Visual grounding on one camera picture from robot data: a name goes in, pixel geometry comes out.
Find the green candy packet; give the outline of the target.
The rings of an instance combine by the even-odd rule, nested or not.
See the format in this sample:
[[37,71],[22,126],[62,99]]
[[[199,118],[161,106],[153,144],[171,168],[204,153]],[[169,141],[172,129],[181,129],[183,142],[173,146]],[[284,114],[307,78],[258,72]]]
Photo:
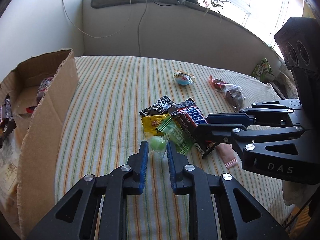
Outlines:
[[190,137],[176,124],[171,116],[166,117],[159,126],[157,126],[157,131],[163,133],[164,135],[169,135],[169,140],[174,142],[176,145],[176,150],[178,153],[187,155],[192,146],[193,141]]

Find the Snickers bar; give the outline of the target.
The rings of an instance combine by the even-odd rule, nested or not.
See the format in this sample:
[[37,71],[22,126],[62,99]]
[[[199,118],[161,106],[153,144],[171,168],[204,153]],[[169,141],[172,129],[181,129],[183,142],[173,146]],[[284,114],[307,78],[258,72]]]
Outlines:
[[4,144],[4,141],[7,139],[10,133],[16,128],[16,122],[13,118],[12,109],[11,109],[11,98],[7,94],[2,105],[1,105],[1,137],[0,143],[1,147]]
[[213,152],[218,143],[205,140],[203,136],[196,133],[199,124],[207,124],[208,122],[192,98],[173,105],[168,109],[168,112],[184,133],[197,144],[202,159]]

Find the black white snack packet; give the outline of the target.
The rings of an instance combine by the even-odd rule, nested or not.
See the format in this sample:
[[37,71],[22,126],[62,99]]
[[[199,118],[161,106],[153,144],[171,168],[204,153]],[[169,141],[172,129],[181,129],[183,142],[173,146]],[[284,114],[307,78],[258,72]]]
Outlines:
[[176,103],[173,102],[167,95],[159,98],[154,104],[141,110],[139,113],[141,116],[152,116],[168,114],[168,109],[174,106]]

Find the yellow quail egg packet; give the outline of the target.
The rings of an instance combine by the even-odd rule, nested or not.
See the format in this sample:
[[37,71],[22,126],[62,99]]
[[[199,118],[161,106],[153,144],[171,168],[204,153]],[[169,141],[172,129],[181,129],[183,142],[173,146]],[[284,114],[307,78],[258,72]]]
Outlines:
[[193,85],[195,83],[195,77],[189,73],[177,70],[174,72],[175,81],[182,86]]

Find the red clear pastry packet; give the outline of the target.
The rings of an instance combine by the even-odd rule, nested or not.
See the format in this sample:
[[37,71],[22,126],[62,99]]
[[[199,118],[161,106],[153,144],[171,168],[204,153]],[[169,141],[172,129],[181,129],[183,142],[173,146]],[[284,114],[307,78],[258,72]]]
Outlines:
[[36,95],[36,105],[35,106],[30,106],[26,108],[27,113],[31,114],[34,112],[35,108],[38,106],[38,104],[40,103],[40,100],[43,98],[46,89],[50,86],[50,84],[53,81],[53,76],[52,77],[46,77],[44,78],[41,83],[40,86],[37,90],[37,95]]

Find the pink sachet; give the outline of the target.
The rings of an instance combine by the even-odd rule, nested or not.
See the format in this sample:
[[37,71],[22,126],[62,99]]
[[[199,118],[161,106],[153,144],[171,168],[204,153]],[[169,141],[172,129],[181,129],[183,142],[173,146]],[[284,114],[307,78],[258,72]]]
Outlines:
[[219,144],[216,146],[216,150],[227,169],[235,166],[238,163],[235,152],[230,144]]

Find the red clear chocolate packet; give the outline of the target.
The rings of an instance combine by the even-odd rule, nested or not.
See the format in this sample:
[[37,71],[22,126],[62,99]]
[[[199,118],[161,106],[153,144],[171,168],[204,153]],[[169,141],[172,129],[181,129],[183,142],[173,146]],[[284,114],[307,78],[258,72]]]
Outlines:
[[235,112],[239,112],[245,107],[246,98],[240,86],[227,83],[222,79],[215,79],[212,75],[209,76],[209,83],[214,90],[224,95],[225,100],[233,107]]

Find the green jelly cup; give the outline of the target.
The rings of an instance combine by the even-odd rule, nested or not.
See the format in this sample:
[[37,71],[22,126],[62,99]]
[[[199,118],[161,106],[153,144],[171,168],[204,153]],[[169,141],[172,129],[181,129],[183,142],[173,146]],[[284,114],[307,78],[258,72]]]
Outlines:
[[149,151],[152,153],[158,154],[160,157],[164,157],[167,144],[169,142],[170,135],[165,134],[163,136],[160,135],[152,135],[147,139],[149,144]]

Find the green snack bag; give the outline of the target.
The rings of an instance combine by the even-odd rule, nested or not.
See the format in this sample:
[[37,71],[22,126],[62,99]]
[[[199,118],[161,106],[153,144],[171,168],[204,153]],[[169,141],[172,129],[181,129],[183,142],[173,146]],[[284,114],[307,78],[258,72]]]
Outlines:
[[261,59],[261,62],[253,69],[251,76],[255,77],[260,82],[267,82],[274,78],[272,68],[267,58]]

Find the yellow snack packet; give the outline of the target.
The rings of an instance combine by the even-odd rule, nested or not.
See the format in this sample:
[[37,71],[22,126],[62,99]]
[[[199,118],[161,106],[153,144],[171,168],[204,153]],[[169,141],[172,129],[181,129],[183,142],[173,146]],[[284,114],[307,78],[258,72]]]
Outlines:
[[157,135],[159,133],[159,131],[157,131],[157,127],[168,116],[169,114],[142,116],[141,122],[143,126],[143,132],[152,135]]

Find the bread slices packet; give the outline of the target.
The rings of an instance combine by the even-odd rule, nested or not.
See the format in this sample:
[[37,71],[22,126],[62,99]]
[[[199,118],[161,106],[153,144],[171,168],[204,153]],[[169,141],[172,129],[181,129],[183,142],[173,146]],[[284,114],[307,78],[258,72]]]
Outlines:
[[17,171],[21,144],[12,132],[1,147],[1,211],[11,221],[18,221]]

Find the cardboard box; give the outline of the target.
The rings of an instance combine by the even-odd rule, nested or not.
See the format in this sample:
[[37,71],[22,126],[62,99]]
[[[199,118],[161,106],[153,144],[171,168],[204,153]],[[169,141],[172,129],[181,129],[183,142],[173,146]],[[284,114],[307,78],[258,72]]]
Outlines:
[[[46,77],[54,77],[36,105],[37,90]],[[63,124],[79,84],[74,53],[63,49],[29,58],[17,65],[1,82],[1,105],[7,96],[21,144],[17,171],[18,221],[1,211],[1,229],[25,239],[54,205],[54,177]]]

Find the dark windowsill mat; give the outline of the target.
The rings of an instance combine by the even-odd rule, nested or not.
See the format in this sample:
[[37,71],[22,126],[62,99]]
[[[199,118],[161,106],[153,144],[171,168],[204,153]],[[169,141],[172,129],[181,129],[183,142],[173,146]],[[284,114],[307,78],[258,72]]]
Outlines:
[[[146,0],[91,0],[91,7],[94,9],[101,9],[106,7],[114,7],[118,5],[145,3],[145,1]],[[199,6],[199,3],[195,4],[184,0],[147,0],[147,2],[155,2],[156,4],[160,4],[163,6],[185,5],[189,8],[196,8]]]

